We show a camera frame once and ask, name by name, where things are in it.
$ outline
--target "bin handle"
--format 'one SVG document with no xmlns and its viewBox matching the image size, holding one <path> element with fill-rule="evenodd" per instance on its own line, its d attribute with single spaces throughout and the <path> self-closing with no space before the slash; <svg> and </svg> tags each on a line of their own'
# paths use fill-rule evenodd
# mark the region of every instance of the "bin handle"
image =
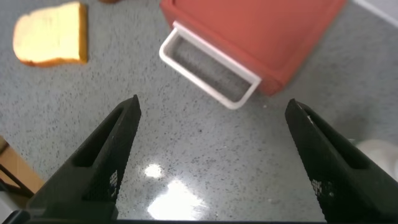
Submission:
<svg viewBox="0 0 398 224">
<path fill-rule="evenodd" d="M 179 72 L 181 75 L 185 76 L 185 78 L 189 79 L 191 82 L 199 86 L 203 91 L 208 93 L 214 99 L 218 100 L 225 107 L 236 110 L 240 108 L 248 98 L 253 94 L 254 90 L 261 82 L 261 78 L 254 74 L 252 71 L 248 70 L 246 67 L 241 65 L 239 62 L 235 61 L 228 55 L 224 54 L 222 51 L 217 49 L 215 46 L 211 45 L 207 41 L 203 40 L 201 37 L 175 21 L 173 23 L 174 29 L 170 33 L 170 35 L 165 39 L 163 44 L 160 46 L 159 56 L 160 58 L 174 70 Z M 245 92 L 242 98 L 239 101 L 231 101 L 219 91 L 215 90 L 209 84 L 204 82 L 202 79 L 198 78 L 195 74 L 187 70 L 177 61 L 172 59 L 169 55 L 172 51 L 176 40 L 178 37 L 183 37 L 185 40 L 204 51 L 204 53 L 208 54 L 210 57 L 218 61 L 220 64 L 224 65 L 228 69 L 230 69 L 235 74 L 239 75 L 242 79 L 246 80 L 251 84 L 249 89 Z"/>
</svg>

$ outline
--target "bread slice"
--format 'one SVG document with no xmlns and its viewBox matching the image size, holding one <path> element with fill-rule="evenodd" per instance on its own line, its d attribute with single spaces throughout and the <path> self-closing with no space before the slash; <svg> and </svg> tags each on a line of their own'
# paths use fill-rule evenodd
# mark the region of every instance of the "bread slice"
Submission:
<svg viewBox="0 0 398 224">
<path fill-rule="evenodd" d="M 13 47 L 26 65 L 87 62 L 87 12 L 80 2 L 32 11 L 14 29 Z"/>
</svg>

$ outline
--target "red plastic bin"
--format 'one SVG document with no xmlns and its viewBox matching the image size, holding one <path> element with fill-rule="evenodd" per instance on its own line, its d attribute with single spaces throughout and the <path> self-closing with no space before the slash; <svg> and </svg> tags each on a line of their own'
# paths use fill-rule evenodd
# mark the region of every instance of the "red plastic bin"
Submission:
<svg viewBox="0 0 398 224">
<path fill-rule="evenodd" d="M 160 7 L 171 28 L 177 21 L 255 73 L 261 79 L 259 88 L 273 95 L 293 77 L 344 3 L 162 0 Z"/>
</svg>

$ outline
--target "gray countertop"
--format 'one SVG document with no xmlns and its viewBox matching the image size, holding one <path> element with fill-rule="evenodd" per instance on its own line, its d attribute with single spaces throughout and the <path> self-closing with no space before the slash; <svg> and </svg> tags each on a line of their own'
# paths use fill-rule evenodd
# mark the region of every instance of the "gray countertop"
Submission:
<svg viewBox="0 0 398 224">
<path fill-rule="evenodd" d="M 88 64 L 21 64 L 12 51 L 16 19 L 61 2 L 0 3 L 0 134 L 47 180 L 119 102 L 137 94 L 142 118 L 119 218 L 323 220 L 285 122 L 291 98 L 347 138 L 398 143 L 398 30 L 351 2 L 283 92 L 256 92 L 237 111 L 160 61 L 170 30 L 157 1 L 83 0 Z M 146 176 L 148 166 L 162 177 Z"/>
</svg>

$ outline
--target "speckled countertop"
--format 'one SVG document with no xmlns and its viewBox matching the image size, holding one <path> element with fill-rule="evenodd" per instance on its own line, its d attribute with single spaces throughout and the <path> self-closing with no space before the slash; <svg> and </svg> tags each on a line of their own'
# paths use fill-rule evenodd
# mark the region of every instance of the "speckled countertop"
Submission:
<svg viewBox="0 0 398 224">
<path fill-rule="evenodd" d="M 47 180 L 120 101 L 137 94 L 142 118 L 119 218 L 323 220 L 284 119 L 291 98 L 347 138 L 398 143 L 398 30 L 350 2 L 283 92 L 255 93 L 237 111 L 160 61 L 170 31 L 157 1 L 83 0 L 87 65 L 19 63 L 16 19 L 60 2 L 0 3 L 0 134 Z"/>
</svg>

